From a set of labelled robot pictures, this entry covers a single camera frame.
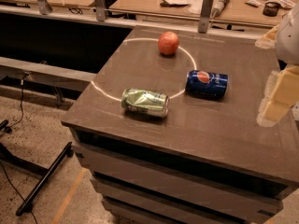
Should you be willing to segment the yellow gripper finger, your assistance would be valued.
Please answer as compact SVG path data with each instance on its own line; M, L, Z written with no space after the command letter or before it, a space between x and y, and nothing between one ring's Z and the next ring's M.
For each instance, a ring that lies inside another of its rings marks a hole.
M288 64L282 71L272 71L267 79L258 109L257 123L273 127L299 101L299 65Z
M278 26L274 26L255 41L255 46L260 49L273 49L275 47Z

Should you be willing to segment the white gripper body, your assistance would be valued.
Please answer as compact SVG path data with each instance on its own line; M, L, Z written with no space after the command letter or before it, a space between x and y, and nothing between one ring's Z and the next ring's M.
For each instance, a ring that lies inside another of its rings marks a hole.
M275 42L279 60L289 64L299 64L299 3L282 19Z

